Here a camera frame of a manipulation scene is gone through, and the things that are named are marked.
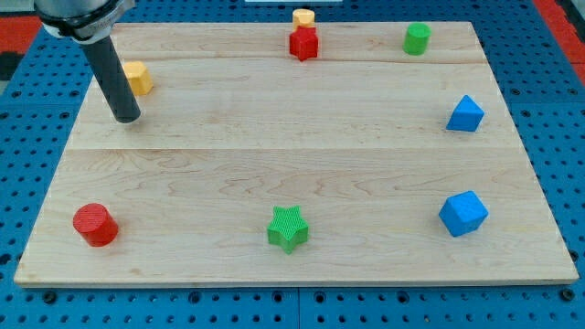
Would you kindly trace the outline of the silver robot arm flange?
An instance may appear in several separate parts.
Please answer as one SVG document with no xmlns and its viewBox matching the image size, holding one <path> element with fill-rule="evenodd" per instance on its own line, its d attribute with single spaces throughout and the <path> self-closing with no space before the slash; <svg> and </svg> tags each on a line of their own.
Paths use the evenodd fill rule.
<svg viewBox="0 0 585 329">
<path fill-rule="evenodd" d="M 110 35 L 114 24 L 135 7 L 134 0 L 34 0 L 34 9 L 53 37 L 83 45 Z"/>
</svg>

